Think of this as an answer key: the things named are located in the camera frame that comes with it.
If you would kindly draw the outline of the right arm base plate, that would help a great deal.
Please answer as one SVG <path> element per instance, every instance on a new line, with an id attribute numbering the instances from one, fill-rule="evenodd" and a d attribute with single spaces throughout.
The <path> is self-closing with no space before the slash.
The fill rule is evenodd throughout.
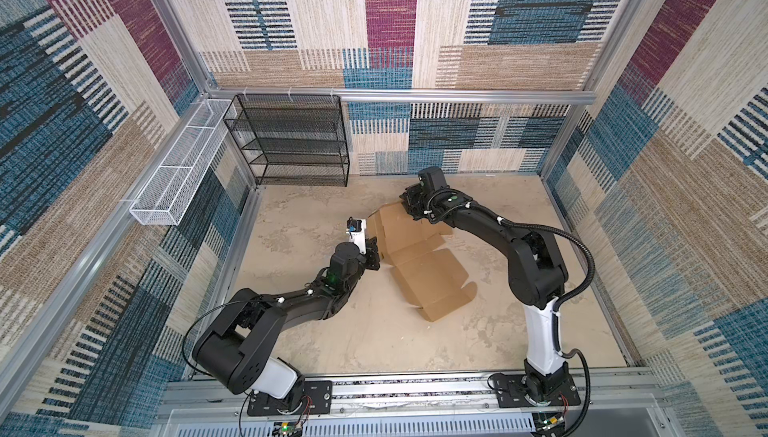
<path id="1" fill-rule="evenodd" d="M 568 374 L 542 377 L 530 374 L 494 373 L 487 379 L 500 408 L 577 407 L 582 404 L 573 378 Z"/>

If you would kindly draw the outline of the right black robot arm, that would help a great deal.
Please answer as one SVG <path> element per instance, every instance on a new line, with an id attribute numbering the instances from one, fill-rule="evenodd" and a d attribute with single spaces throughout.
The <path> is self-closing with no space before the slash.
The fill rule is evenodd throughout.
<path id="1" fill-rule="evenodd" d="M 553 234 L 541 226 L 515 224 L 449 187 L 438 167 L 420 171 L 418 182 L 407 187 L 400 199 L 413 219 L 468 232 L 506 257 L 508 286 L 523 304 L 526 319 L 527 398 L 534 404 L 554 400 L 568 378 L 555 311 L 568 272 Z"/>

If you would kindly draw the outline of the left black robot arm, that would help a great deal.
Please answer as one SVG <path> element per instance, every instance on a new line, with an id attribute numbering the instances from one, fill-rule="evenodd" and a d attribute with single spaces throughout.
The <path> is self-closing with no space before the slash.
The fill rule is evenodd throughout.
<path id="1" fill-rule="evenodd" d="M 280 334 L 298 325 L 328 320 L 347 304 L 367 270 L 380 269 L 378 242 L 342 242 L 329 265 L 302 290 L 281 295 L 246 288 L 235 293 L 195 342 L 191 356 L 231 393 L 266 396 L 277 409 L 296 412 L 308 401 L 305 377 L 274 358 Z"/>

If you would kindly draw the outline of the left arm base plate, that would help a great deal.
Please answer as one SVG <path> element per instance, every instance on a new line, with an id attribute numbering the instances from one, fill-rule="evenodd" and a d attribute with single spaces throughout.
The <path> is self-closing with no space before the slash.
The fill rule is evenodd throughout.
<path id="1" fill-rule="evenodd" d="M 331 411 L 333 382 L 300 379 L 283 398 L 259 391 L 247 405 L 249 417 L 296 416 L 308 408 L 310 415 L 326 415 Z"/>

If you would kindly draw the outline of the brown cardboard box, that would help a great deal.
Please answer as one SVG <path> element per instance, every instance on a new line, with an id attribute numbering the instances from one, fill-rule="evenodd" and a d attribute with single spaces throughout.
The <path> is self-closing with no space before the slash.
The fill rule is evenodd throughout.
<path id="1" fill-rule="evenodd" d="M 448 225 L 416 221 L 401 203 L 391 203 L 371 214 L 367 226 L 403 297 L 424 320 L 436 322 L 477 296 L 477 285 L 445 247 L 453 234 Z"/>

